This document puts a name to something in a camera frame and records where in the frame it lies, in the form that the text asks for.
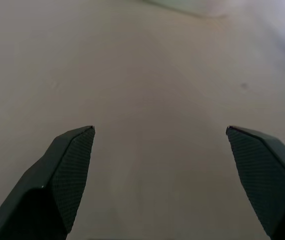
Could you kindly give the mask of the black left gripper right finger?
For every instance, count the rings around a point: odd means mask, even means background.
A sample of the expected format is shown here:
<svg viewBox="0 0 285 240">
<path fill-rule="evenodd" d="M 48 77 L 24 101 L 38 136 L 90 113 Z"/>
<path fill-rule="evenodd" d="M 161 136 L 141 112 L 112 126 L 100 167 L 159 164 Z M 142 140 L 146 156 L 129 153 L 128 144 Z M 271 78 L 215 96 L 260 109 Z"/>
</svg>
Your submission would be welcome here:
<svg viewBox="0 0 285 240">
<path fill-rule="evenodd" d="M 271 135 L 229 126 L 240 182 L 270 240 L 285 240 L 285 145 Z"/>
</svg>

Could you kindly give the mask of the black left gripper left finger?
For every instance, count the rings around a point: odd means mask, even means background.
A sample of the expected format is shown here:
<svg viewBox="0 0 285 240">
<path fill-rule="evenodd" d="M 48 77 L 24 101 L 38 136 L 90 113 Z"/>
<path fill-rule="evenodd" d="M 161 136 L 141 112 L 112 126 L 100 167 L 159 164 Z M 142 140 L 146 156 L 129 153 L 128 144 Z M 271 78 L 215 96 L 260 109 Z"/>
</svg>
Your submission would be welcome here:
<svg viewBox="0 0 285 240">
<path fill-rule="evenodd" d="M 86 187 L 93 126 L 57 136 L 0 206 L 0 240 L 66 240 Z"/>
</svg>

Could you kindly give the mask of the white plastic bag red print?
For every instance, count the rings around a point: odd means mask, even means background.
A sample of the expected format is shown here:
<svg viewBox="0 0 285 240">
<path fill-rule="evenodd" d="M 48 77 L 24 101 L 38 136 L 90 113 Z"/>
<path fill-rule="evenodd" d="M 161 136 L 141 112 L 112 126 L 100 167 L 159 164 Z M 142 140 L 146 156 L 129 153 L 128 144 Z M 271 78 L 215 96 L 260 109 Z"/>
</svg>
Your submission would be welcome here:
<svg viewBox="0 0 285 240">
<path fill-rule="evenodd" d="M 150 3 L 201 17 L 222 17 L 233 5 L 233 0 L 146 0 Z"/>
</svg>

